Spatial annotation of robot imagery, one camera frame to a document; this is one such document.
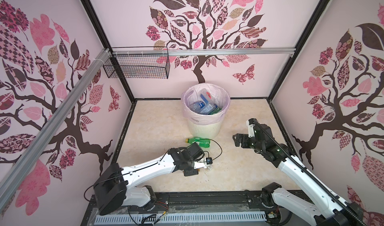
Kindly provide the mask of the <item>clear bottle green white label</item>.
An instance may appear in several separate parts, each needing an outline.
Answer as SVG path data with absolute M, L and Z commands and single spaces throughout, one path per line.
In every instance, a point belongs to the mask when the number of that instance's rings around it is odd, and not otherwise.
M 212 169 L 213 169 L 213 165 L 212 164 L 206 165 L 204 167 L 204 170 L 207 171 L 207 172 L 210 172 Z

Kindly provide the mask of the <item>clear bottle blue label white cap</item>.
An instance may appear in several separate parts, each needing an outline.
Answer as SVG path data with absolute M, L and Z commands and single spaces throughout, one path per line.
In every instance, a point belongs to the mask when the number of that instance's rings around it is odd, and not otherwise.
M 217 106 L 214 103 L 209 102 L 206 104 L 199 112 L 198 114 L 201 115 L 209 115 L 211 112 L 213 112 Z

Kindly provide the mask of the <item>clear bottle blue cap red label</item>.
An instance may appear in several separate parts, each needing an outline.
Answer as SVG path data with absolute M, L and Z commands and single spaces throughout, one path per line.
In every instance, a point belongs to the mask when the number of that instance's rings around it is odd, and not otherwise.
M 211 94 L 206 89 L 202 89 L 200 91 L 200 98 L 205 102 L 205 104 L 215 103 Z

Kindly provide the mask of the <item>clear bottle blue label front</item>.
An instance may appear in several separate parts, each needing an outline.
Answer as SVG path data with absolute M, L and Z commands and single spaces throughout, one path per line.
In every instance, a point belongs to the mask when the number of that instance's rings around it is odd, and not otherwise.
M 204 107 L 205 103 L 203 101 L 197 101 L 189 106 L 189 109 L 192 112 L 199 113 Z

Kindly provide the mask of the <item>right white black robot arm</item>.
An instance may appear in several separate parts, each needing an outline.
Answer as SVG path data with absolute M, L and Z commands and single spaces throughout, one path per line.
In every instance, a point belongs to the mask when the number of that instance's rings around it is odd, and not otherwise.
M 262 189 L 261 202 L 267 208 L 283 207 L 311 226 L 363 226 L 364 211 L 357 203 L 348 203 L 311 173 L 285 144 L 278 143 L 272 130 L 256 119 L 248 120 L 248 134 L 233 135 L 236 147 L 249 148 L 285 173 L 309 197 L 299 198 L 280 184 Z

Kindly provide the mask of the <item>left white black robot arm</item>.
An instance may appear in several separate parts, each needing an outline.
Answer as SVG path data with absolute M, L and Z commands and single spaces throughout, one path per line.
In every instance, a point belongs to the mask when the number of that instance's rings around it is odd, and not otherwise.
M 121 167 L 113 163 L 92 186 L 99 214 L 108 215 L 128 206 L 149 210 L 157 197 L 151 186 L 139 185 L 177 171 L 185 177 L 194 176 L 212 163 L 213 159 L 206 157 L 196 142 L 188 147 L 170 148 L 164 155 L 142 164 Z

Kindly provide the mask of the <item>cream plastic waste bin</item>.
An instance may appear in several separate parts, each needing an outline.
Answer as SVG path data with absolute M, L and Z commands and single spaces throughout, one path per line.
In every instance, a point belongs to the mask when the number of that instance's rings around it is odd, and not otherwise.
M 209 125 L 199 125 L 188 120 L 188 128 L 194 137 L 214 139 L 219 134 L 222 123 L 223 120 Z

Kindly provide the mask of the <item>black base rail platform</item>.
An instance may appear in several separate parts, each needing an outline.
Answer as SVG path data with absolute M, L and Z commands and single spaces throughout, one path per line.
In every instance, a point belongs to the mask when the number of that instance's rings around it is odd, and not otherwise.
M 265 222 L 245 223 L 199 223 L 160 226 L 306 226 L 307 222 L 292 214 L 289 210 L 275 206 L 265 207 L 261 202 L 261 191 L 233 191 L 233 192 L 184 192 L 184 193 L 156 193 L 157 202 L 144 210 L 136 206 L 120 207 L 108 215 L 124 214 L 166 214 L 166 213 L 217 213 L 217 212 L 264 212 Z M 91 199 L 82 226 L 94 226 L 93 223 L 99 211 L 96 200 Z

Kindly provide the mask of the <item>back aluminium frame rail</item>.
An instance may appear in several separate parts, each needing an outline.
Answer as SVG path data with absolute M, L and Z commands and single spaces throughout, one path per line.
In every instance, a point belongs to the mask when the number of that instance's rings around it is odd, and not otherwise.
M 156 55 L 156 56 L 219 56 L 219 55 L 266 55 L 295 53 L 295 48 L 235 48 L 235 49 L 191 49 L 191 50 L 131 50 L 116 51 L 113 55 Z

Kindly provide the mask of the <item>aluminium frame rail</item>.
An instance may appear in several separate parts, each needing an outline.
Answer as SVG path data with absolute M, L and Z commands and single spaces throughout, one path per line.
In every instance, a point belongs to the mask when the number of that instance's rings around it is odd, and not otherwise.
M 85 92 L 87 85 L 92 81 L 99 69 L 110 57 L 110 49 L 104 48 L 93 60 L 88 70 L 83 74 L 75 87 L 71 90 L 63 103 L 53 113 L 52 118 L 39 131 L 31 145 L 21 155 L 20 159 L 10 169 L 1 181 L 1 210 L 11 200 L 20 184 L 31 171 L 44 149 L 47 147 L 55 133 L 63 124 L 71 109 Z
M 295 53 L 295 48 L 235 48 L 235 49 L 191 49 L 191 50 L 131 50 L 116 51 L 113 55 L 156 55 L 156 56 L 219 56 L 219 55 L 266 55 Z

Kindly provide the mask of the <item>left aluminium frame rail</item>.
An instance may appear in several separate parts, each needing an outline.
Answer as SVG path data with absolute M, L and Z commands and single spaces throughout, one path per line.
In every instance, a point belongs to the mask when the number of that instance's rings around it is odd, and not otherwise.
M 85 92 L 87 85 L 92 81 L 99 69 L 110 57 L 110 49 L 104 48 L 93 60 L 88 70 L 83 74 L 75 87 L 71 90 L 63 103 L 53 113 L 52 118 L 39 131 L 31 145 L 21 155 L 20 159 L 10 169 L 1 181 L 1 210 L 11 200 L 20 184 L 31 171 L 44 149 L 47 147 L 55 133 L 63 124 L 71 109 Z

